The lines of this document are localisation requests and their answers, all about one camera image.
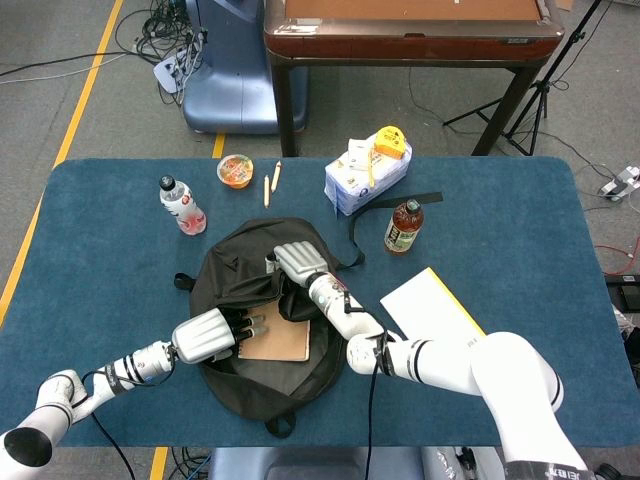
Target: floor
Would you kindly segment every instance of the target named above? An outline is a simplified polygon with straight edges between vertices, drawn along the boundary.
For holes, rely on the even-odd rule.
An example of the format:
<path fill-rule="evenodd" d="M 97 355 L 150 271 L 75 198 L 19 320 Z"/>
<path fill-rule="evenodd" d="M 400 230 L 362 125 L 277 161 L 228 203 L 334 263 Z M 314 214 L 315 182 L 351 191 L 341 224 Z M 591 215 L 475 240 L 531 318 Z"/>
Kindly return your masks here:
<path fill-rule="evenodd" d="M 603 2 L 600 11 L 607 3 Z M 575 0 L 572 12 L 562 13 L 568 31 L 577 25 L 589 4 L 589 0 Z M 0 0 L 0 71 L 95 52 L 112 6 L 110 1 Z M 126 0 L 119 18 L 147 6 L 148 0 Z M 125 24 L 122 38 L 133 40 L 144 15 L 139 20 L 137 24 Z M 589 160 L 605 163 L 615 172 L 637 165 L 640 157 L 639 22 L 640 8 L 611 6 L 592 41 L 567 73 L 569 90 L 552 89 L 549 118 L 542 123 L 544 132 L 560 137 Z M 111 38 L 107 50 L 116 49 Z M 85 58 L 35 68 L 0 77 L 0 82 L 57 75 L 88 67 L 91 61 Z M 9 278 L 86 78 L 83 73 L 50 81 L 0 84 L 0 285 Z M 409 93 L 409 79 L 415 103 Z M 349 137 L 364 138 L 379 126 L 394 124 L 403 129 L 420 155 L 468 155 L 478 138 L 475 132 L 484 126 L 482 121 L 469 118 L 456 128 L 474 133 L 454 133 L 443 129 L 433 114 L 416 103 L 448 118 L 499 97 L 509 79 L 508 72 L 497 70 L 314 69 L 310 118 L 299 136 L 301 154 L 337 156 Z M 162 104 L 148 64 L 124 57 L 100 68 L 67 158 L 210 157 L 213 143 L 214 136 L 191 131 L 175 106 Z M 224 152 L 279 156 L 279 141 L 275 136 L 232 135 L 226 138 Z M 494 153 L 503 152 L 516 154 L 500 141 Z M 566 160 L 581 190 L 593 193 L 601 186 L 602 180 L 591 169 L 581 169 L 584 161 L 555 138 L 542 135 L 536 152 Z M 640 207 L 640 194 L 636 196 L 635 203 Z M 609 206 L 605 200 L 588 195 L 581 195 L 581 199 L 585 209 Z M 627 201 L 611 209 L 588 210 L 585 215 L 594 243 L 632 249 L 640 216 Z M 619 269 L 628 260 L 602 250 L 598 255 L 605 271 Z M 125 451 L 137 477 L 147 478 L 153 449 Z M 585 449 L 583 453 L 592 466 L 608 461 L 623 473 L 640 474 L 640 447 Z M 165 478 L 172 469 L 169 458 Z M 112 449 L 61 448 L 47 478 L 125 476 Z"/>

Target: black backpack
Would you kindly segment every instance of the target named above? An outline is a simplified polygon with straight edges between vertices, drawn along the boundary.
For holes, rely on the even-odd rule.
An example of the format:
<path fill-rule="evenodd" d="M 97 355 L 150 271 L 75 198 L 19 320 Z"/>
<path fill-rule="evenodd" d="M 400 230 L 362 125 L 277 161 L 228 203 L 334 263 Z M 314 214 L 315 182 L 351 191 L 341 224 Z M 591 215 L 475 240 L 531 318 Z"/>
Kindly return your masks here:
<path fill-rule="evenodd" d="M 273 218 L 250 220 L 211 248 L 197 280 L 181 273 L 175 278 L 176 287 L 191 290 L 192 317 L 214 307 L 233 315 L 277 300 L 286 320 L 310 320 L 306 362 L 246 360 L 232 355 L 201 363 L 207 384 L 225 407 L 265 422 L 267 430 L 281 438 L 293 431 L 295 411 L 331 387 L 345 361 L 346 342 L 309 299 L 306 289 L 279 269 L 266 270 L 265 257 L 274 247 L 305 240 L 335 273 L 340 262 L 309 222 Z"/>

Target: backpack strap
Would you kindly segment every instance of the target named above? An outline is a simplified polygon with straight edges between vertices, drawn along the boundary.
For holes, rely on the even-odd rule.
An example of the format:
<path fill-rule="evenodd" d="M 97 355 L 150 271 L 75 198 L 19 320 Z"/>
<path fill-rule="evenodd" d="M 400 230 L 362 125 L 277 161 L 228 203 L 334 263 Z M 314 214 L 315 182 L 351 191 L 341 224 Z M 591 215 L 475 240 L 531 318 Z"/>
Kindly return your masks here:
<path fill-rule="evenodd" d="M 358 218 L 360 218 L 360 216 L 363 213 L 366 213 L 369 210 L 372 210 L 374 208 L 396 208 L 398 205 L 400 205 L 403 202 L 406 202 L 409 199 L 414 199 L 422 205 L 426 205 L 429 203 L 437 203 L 443 200 L 442 192 L 430 192 L 430 193 L 419 193 L 417 195 L 405 195 L 403 197 L 383 198 L 383 199 L 373 200 L 372 202 L 369 202 L 360 210 L 358 210 L 356 213 L 354 213 L 351 216 L 351 220 L 349 221 L 349 241 L 353 244 L 354 247 L 356 247 L 356 250 L 358 251 L 358 255 L 356 256 L 356 259 L 353 262 L 351 262 L 349 265 L 344 265 L 343 263 L 340 263 L 336 267 L 336 269 L 346 270 L 347 268 L 355 267 L 356 265 L 361 265 L 364 263 L 364 260 L 366 257 L 355 240 L 356 222 L 358 221 Z"/>
<path fill-rule="evenodd" d="M 296 428 L 296 414 L 294 412 L 283 413 L 264 422 L 264 426 L 274 437 L 287 438 Z"/>
<path fill-rule="evenodd" d="M 186 273 L 176 273 L 173 277 L 173 285 L 178 290 L 193 290 L 193 287 L 196 284 L 195 278 L 190 277 Z"/>

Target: table leg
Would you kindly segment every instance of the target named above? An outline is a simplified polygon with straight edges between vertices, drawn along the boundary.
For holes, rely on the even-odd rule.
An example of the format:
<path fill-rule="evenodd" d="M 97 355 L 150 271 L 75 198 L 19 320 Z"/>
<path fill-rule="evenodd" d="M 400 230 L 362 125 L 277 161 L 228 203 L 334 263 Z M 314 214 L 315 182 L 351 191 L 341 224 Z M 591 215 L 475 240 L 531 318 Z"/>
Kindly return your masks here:
<path fill-rule="evenodd" d="M 276 100 L 280 148 L 283 157 L 297 156 L 296 139 L 293 134 L 293 106 L 291 103 L 291 82 L 289 67 L 272 65 L 273 93 Z"/>
<path fill-rule="evenodd" d="M 522 98 L 527 93 L 527 90 L 529 90 L 529 86 L 538 76 L 539 71 L 540 67 L 538 66 L 523 67 L 518 70 L 518 73 L 516 73 L 513 80 L 511 80 L 511 84 L 509 88 L 507 88 L 504 97 L 502 97 L 498 108 L 496 108 L 496 111 L 491 116 L 487 127 L 484 129 L 484 132 L 482 132 L 482 136 L 473 149 L 472 155 L 489 155 L 489 152 L 507 125 L 513 112 L 518 108 Z"/>

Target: plastic bottle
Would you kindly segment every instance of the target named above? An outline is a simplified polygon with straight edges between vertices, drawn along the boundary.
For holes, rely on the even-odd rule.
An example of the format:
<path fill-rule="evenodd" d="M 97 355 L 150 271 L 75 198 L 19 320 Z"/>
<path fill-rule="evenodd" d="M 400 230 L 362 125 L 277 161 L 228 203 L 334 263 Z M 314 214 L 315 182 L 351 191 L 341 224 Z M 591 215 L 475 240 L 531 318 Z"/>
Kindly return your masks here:
<path fill-rule="evenodd" d="M 191 189 L 171 175 L 160 179 L 160 202 L 187 235 L 197 235 L 207 227 L 207 216 L 196 205 Z"/>
<path fill-rule="evenodd" d="M 417 200 L 407 200 L 393 211 L 387 232 L 384 234 L 384 247 L 393 255 L 403 255 L 409 251 L 416 239 L 424 213 Z"/>

